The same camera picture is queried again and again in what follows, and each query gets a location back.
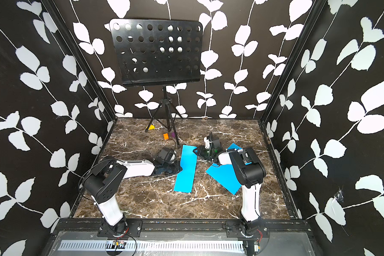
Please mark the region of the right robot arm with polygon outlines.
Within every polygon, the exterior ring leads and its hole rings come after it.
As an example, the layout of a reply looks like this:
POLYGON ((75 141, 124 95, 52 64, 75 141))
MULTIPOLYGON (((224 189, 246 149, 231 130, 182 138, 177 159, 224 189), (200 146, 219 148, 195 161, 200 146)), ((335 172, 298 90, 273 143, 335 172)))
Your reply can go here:
POLYGON ((235 179, 242 187, 243 222, 252 224, 261 219, 260 189, 267 173, 253 148, 223 149, 219 138, 210 134, 204 138, 204 145, 193 149, 193 153, 216 167, 230 165, 235 179))

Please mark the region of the cyan paper sheet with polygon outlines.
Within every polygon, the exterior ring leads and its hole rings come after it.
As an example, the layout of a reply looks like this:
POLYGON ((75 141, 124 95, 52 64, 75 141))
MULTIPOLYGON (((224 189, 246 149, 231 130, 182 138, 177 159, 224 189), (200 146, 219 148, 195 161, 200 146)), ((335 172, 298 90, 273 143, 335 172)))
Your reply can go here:
POLYGON ((247 174, 249 164, 251 162, 247 161, 247 150, 232 147, 216 155, 207 174, 235 195, 240 187, 251 188, 247 174))
POLYGON ((177 174, 174 191, 191 193, 194 183, 197 155, 193 152, 194 146, 183 145, 180 159, 182 171, 177 174))

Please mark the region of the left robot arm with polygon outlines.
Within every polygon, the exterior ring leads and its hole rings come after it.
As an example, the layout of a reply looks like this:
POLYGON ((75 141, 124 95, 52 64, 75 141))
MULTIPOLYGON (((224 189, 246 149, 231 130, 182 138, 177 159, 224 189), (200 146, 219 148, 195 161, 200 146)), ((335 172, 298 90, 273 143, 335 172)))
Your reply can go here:
POLYGON ((91 195, 110 227, 124 222, 124 215, 118 206, 116 193, 124 179, 174 175, 182 171, 175 151, 164 147, 151 160, 125 161, 106 156, 84 176, 82 186, 91 195))

